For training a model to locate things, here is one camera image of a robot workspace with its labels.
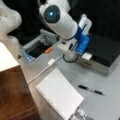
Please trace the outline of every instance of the white table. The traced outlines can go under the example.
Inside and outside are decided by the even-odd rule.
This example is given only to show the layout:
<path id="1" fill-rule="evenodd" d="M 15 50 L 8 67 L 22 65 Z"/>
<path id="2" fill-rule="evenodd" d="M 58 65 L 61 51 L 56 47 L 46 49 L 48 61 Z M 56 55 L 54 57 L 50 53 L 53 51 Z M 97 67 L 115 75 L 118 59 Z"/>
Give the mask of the white table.
<path id="1" fill-rule="evenodd" d="M 51 58 L 56 59 L 61 55 L 61 51 L 54 45 L 49 55 L 42 54 L 35 61 L 24 66 L 22 69 L 26 80 L 29 81 L 40 73 L 47 66 Z M 120 64 L 117 65 L 109 76 L 105 76 L 78 63 L 66 63 L 63 59 L 60 59 L 54 66 L 29 84 L 30 91 L 42 119 L 61 120 L 35 88 L 55 67 L 62 72 L 75 89 L 84 97 L 81 107 L 88 116 L 94 118 L 94 120 L 118 120 L 120 117 Z M 106 93 L 106 96 L 82 90 L 78 88 L 80 84 L 103 91 Z"/>

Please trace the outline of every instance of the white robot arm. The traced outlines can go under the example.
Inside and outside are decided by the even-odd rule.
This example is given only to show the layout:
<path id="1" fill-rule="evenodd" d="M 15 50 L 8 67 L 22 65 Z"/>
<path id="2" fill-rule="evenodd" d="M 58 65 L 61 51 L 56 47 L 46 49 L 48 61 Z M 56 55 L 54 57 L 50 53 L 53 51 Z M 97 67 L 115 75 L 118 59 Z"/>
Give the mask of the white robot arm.
<path id="1" fill-rule="evenodd" d="M 0 0 L 0 42 L 7 47 L 20 65 L 24 65 L 27 60 L 21 51 L 17 38 L 8 36 L 8 33 L 18 28 L 21 23 L 20 14 L 8 8 L 3 0 Z"/>
<path id="2" fill-rule="evenodd" d="M 45 23 L 58 35 L 58 47 L 63 54 L 74 58 L 76 54 L 82 55 L 89 42 L 89 29 L 92 22 L 86 15 L 82 15 L 77 24 L 67 13 L 70 10 L 68 0 L 48 0 L 40 7 L 40 13 Z"/>

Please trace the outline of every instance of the blue robot part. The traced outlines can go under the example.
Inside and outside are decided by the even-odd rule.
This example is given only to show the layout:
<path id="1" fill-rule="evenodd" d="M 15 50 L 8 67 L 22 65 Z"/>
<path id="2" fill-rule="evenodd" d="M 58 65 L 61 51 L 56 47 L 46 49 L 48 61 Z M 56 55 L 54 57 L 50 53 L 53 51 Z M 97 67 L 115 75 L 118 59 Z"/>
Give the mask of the blue robot part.
<path id="1" fill-rule="evenodd" d="M 76 52 L 80 55 L 83 55 L 85 49 L 89 43 L 89 37 L 86 35 L 82 35 L 82 29 L 78 27 L 77 33 L 74 38 L 77 40 L 78 45 L 76 47 Z"/>

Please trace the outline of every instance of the black cable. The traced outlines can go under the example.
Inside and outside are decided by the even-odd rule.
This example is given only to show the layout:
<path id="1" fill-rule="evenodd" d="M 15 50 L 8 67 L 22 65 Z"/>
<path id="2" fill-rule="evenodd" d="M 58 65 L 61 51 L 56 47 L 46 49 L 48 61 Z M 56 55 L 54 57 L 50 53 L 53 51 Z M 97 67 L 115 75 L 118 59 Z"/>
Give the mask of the black cable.
<path id="1" fill-rule="evenodd" d="M 65 62 L 67 62 L 67 63 L 74 63 L 74 62 L 76 62 L 78 59 L 79 59 L 79 55 L 77 54 L 77 55 L 76 55 L 76 58 L 75 58 L 74 60 L 68 61 L 68 60 L 66 60 L 66 58 L 65 58 L 65 54 L 63 54 L 63 60 L 64 60 Z"/>

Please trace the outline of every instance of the black pen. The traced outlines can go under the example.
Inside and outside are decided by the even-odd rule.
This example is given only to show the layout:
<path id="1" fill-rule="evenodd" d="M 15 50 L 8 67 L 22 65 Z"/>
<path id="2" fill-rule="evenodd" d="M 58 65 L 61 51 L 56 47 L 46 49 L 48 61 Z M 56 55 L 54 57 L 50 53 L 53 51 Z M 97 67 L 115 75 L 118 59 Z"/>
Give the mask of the black pen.
<path id="1" fill-rule="evenodd" d="M 90 91 L 90 92 L 99 94 L 99 95 L 105 95 L 103 92 L 100 92 L 100 91 L 94 90 L 94 89 L 90 89 L 90 88 L 88 88 L 88 87 L 86 87 L 86 86 L 83 86 L 83 85 L 79 85 L 78 87 L 81 88 L 81 89 L 88 90 L 88 91 Z"/>

